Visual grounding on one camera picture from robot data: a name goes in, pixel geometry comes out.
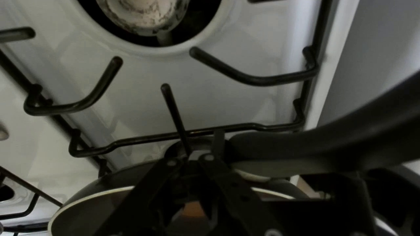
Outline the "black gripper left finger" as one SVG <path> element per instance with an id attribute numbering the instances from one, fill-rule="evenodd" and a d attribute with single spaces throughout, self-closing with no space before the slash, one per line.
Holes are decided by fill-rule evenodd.
<path id="1" fill-rule="evenodd" d="M 171 88 L 162 84 L 160 91 L 179 135 L 183 154 L 165 154 L 99 224 L 93 236 L 164 235 L 171 218 L 188 202 L 198 201 L 202 172 L 196 162 L 206 151 L 194 150 L 187 139 Z"/>

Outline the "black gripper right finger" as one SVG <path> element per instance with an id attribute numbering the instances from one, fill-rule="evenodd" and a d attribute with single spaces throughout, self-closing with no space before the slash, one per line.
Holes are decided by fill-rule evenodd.
<path id="1" fill-rule="evenodd" d="M 262 202 L 223 162 L 224 133 L 198 164 L 220 194 L 238 236 L 376 236 L 366 185 L 354 176 L 332 181 L 330 201 Z"/>

